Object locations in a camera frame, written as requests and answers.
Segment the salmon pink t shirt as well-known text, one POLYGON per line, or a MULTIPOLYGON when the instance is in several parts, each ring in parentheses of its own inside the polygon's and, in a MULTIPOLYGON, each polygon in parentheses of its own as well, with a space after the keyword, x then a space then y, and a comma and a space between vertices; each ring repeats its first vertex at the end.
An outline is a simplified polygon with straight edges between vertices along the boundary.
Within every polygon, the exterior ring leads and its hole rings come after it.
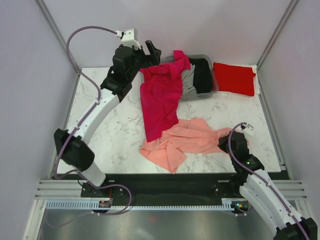
POLYGON ((162 132, 160 138, 143 142, 139 152, 150 162, 170 173, 176 173, 189 154, 221 153, 219 138, 231 129, 212 129, 202 118, 180 119, 178 124, 162 132))

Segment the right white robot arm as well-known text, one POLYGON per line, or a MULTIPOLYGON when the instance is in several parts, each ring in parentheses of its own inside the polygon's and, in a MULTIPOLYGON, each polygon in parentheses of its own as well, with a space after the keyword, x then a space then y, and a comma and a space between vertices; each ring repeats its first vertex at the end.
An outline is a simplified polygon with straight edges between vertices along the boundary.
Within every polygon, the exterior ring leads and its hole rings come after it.
POLYGON ((269 227, 275 240, 316 240, 318 225, 302 216, 271 180, 261 161, 250 153, 247 139, 231 131, 220 137, 218 147, 227 153, 236 172, 229 184, 235 197, 244 197, 269 227))

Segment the grey plastic bin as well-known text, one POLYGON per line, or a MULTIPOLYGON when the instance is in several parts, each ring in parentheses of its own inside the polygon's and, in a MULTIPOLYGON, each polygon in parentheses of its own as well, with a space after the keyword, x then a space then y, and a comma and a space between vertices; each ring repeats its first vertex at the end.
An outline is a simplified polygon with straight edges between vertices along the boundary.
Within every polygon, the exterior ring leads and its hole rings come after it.
POLYGON ((204 54, 186 55, 175 50, 173 57, 140 72, 140 100, 144 104, 173 104, 206 98, 217 91, 210 59, 204 54))

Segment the magenta t shirt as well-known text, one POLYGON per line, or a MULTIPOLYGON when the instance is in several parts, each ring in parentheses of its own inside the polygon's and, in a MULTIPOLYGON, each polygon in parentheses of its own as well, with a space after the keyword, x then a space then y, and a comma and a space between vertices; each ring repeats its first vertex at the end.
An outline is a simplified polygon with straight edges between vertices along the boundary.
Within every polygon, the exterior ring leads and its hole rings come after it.
POLYGON ((176 125, 177 108, 183 93, 182 73, 191 68, 190 60, 181 50, 173 51, 173 62, 142 68, 143 83, 140 101, 145 137, 152 142, 162 132, 176 125))

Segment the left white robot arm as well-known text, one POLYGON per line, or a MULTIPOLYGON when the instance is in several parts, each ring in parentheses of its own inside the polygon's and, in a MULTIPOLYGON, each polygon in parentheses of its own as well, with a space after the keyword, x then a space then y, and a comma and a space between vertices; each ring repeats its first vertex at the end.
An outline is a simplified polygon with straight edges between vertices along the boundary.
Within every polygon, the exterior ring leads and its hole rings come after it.
POLYGON ((125 98, 132 89, 132 82, 140 69, 158 66, 161 50, 151 40, 145 41, 149 54, 142 48, 121 44, 112 58, 106 78, 98 87, 98 96, 86 112, 66 130, 54 132, 57 160, 73 167, 81 177, 92 185, 92 191, 99 197, 106 196, 110 185, 106 174, 94 162, 95 154, 89 148, 93 134, 106 116, 125 98))

